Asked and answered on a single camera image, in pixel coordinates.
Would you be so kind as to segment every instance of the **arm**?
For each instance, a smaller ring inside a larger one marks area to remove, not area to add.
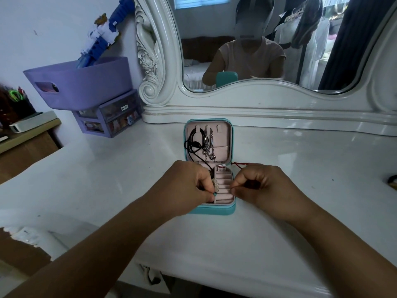
[[[203,84],[207,86],[215,85],[216,75],[218,74],[218,72],[222,72],[223,70],[225,70],[225,67],[225,60],[223,59],[221,51],[218,50],[210,66],[207,68],[207,71],[205,71],[204,75],[202,76]]]
[[[284,61],[285,56],[279,56],[270,63],[270,77],[271,78],[281,78],[284,76]]]
[[[255,189],[247,188],[253,181]],[[231,188],[237,197],[294,226],[319,255],[341,297],[395,295],[397,268],[310,200],[279,167],[248,165]]]
[[[199,190],[200,182],[206,191]],[[141,198],[6,297],[104,297],[136,250],[175,216],[214,200],[210,173],[177,161]]]

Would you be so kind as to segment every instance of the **purple drawer organizer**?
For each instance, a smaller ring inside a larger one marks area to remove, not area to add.
[[[83,133],[112,138],[141,117],[141,106],[133,89],[100,106],[72,112]]]
[[[103,57],[77,69],[78,61],[26,70],[23,73],[47,105],[57,110],[87,110],[132,90],[126,57]]]

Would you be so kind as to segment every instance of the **t-shirt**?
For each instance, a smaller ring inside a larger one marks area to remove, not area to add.
[[[270,77],[269,66],[276,58],[285,57],[282,47],[267,38],[262,38],[261,46],[253,54],[248,54],[240,40],[228,42],[219,48],[225,61],[225,71],[234,71],[239,80],[254,77]]]

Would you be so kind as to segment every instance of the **blue and white toy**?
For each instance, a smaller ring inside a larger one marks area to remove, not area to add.
[[[135,12],[133,0],[120,0],[119,2],[120,4],[109,19],[104,13],[95,20],[93,29],[88,32],[89,41],[81,52],[77,68],[92,66],[120,35],[116,28],[117,24],[120,24],[128,14]]]

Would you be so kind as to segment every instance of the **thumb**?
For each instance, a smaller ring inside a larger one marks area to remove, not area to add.
[[[243,186],[237,186],[232,188],[231,193],[239,197],[242,200],[245,200],[248,203],[256,205],[256,200],[258,199],[259,190],[250,189]]]
[[[199,190],[199,195],[201,199],[201,204],[203,203],[211,203],[215,200],[215,196],[213,193],[206,190]]]

